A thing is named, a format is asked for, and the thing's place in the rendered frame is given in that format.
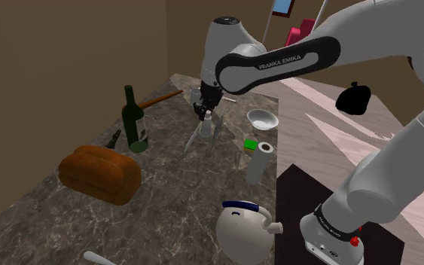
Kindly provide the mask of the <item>wall picture with blue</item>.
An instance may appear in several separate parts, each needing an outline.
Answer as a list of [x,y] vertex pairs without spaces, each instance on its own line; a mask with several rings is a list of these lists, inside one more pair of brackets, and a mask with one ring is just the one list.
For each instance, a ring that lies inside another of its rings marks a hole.
[[273,0],[273,16],[289,18],[294,0]]

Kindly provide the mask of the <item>white salt shaker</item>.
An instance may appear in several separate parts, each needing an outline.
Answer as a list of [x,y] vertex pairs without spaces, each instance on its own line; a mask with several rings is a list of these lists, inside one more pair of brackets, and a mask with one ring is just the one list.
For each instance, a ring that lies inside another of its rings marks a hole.
[[203,121],[200,124],[200,136],[208,138],[212,135],[212,112],[207,110]]

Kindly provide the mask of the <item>long wooden stick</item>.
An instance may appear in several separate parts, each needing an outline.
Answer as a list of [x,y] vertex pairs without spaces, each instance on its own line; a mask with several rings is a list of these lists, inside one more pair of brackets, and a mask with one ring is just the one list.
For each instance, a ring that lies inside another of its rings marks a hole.
[[180,93],[183,93],[183,91],[182,91],[182,90],[178,90],[178,91],[176,91],[176,92],[174,92],[174,93],[169,93],[169,94],[167,94],[167,95],[165,95],[165,96],[161,96],[161,97],[159,97],[159,98],[157,98],[157,99],[153,99],[153,100],[148,101],[148,102],[140,103],[140,104],[139,104],[139,107],[140,107],[141,109],[148,108],[148,107],[150,107],[150,106],[152,106],[152,105],[157,104],[158,102],[162,102],[162,101],[164,101],[164,100],[167,100],[167,99],[169,99],[169,98],[171,98],[171,97],[173,97],[173,96],[176,96],[176,95],[178,95],[178,94],[180,94]]

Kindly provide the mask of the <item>dark robot stand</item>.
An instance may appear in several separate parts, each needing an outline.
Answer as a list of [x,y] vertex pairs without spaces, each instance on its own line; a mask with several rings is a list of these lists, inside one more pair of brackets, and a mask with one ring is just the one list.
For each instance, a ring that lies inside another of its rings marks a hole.
[[[276,236],[274,265],[326,265],[307,251],[300,220],[330,195],[331,190],[294,164],[277,178],[276,220],[283,224],[284,233]],[[364,265],[401,265],[404,242],[379,224],[364,224],[361,241]]]

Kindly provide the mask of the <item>black bag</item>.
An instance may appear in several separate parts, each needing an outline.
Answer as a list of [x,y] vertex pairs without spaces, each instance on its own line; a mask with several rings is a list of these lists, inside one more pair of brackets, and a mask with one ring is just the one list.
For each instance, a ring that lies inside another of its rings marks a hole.
[[357,81],[345,89],[337,98],[335,107],[338,111],[350,115],[363,115],[367,111],[371,98],[371,89],[365,85],[358,85]]

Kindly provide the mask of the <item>grey paper towel roll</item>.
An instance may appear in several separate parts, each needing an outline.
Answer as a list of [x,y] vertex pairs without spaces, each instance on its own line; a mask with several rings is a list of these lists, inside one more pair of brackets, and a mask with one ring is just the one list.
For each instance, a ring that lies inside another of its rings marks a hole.
[[270,143],[259,142],[246,172],[246,183],[250,185],[257,184],[266,169],[267,163],[273,154],[274,148]]

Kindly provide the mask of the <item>brown bread loaf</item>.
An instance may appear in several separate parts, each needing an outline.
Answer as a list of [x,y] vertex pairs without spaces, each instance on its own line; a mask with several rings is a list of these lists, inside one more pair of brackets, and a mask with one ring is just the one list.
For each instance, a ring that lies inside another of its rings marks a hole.
[[142,183],[135,160],[94,145],[78,147],[61,161],[58,170],[66,187],[116,206],[128,203]]

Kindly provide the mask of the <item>green wine bottle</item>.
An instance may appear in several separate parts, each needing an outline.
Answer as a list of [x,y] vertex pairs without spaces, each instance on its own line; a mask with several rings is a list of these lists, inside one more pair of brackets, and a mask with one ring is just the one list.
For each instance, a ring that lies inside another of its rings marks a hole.
[[121,115],[127,144],[132,152],[141,153],[148,148],[148,134],[144,111],[136,103],[131,85],[126,85],[124,92],[127,103],[123,107]]

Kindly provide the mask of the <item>white kettle with blue lid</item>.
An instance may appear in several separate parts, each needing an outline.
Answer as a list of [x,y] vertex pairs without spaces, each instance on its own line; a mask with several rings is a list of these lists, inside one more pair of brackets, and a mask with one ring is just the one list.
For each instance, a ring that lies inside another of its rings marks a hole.
[[222,203],[215,234],[221,250],[239,265],[258,265],[270,254],[283,224],[274,222],[264,207],[249,201]]

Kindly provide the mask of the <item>white bowl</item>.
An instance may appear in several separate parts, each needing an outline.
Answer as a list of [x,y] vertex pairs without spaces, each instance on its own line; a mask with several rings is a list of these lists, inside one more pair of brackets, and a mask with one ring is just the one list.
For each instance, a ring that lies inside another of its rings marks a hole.
[[263,131],[273,129],[279,125],[278,117],[264,109],[252,109],[247,113],[250,124]]

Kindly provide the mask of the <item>green and yellow sponge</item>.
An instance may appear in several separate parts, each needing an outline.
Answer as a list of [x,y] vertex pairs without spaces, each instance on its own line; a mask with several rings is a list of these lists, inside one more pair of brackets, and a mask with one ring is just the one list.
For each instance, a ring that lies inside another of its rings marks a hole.
[[243,151],[249,156],[251,156],[255,152],[257,146],[258,146],[258,141],[245,139],[243,144]]

